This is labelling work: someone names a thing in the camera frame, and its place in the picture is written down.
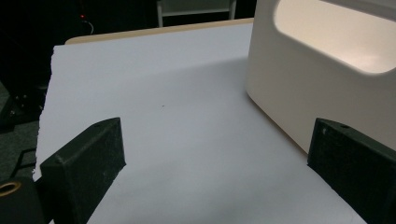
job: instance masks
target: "dark background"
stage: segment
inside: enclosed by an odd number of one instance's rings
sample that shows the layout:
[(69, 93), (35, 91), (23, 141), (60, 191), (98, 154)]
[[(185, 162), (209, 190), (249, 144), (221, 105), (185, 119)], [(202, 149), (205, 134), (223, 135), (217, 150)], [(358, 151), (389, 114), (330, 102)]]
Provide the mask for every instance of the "dark background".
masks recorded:
[[(256, 0), (239, 0), (235, 18), (254, 16)], [(228, 19), (228, 13), (177, 16), (164, 26)], [(53, 47), (75, 36), (158, 27), (155, 0), (7, 0), (0, 7), (0, 81), (13, 104), (39, 114)]]

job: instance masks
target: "black object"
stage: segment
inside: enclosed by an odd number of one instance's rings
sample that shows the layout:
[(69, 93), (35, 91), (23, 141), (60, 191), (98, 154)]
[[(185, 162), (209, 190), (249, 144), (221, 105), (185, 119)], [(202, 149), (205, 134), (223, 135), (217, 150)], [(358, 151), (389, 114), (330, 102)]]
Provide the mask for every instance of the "black object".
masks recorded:
[(18, 177), (0, 183), (0, 223), (45, 223), (32, 179)]
[(123, 166), (120, 119), (92, 125), (46, 159), (40, 168), (55, 223), (86, 223)]
[(344, 124), (317, 119), (308, 166), (367, 223), (396, 223), (396, 151)]
[(95, 123), (41, 163), (35, 183), (0, 184), (0, 223), (87, 223), (123, 166), (120, 119)]

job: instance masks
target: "white paper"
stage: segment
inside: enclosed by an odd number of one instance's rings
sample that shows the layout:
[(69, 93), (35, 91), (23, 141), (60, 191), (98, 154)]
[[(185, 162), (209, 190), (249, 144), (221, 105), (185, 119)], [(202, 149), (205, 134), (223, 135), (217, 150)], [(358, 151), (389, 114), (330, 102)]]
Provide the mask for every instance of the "white paper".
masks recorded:
[(37, 164), (120, 117), (127, 165), (89, 223), (364, 223), (249, 99), (250, 34), (235, 25), (56, 47)]

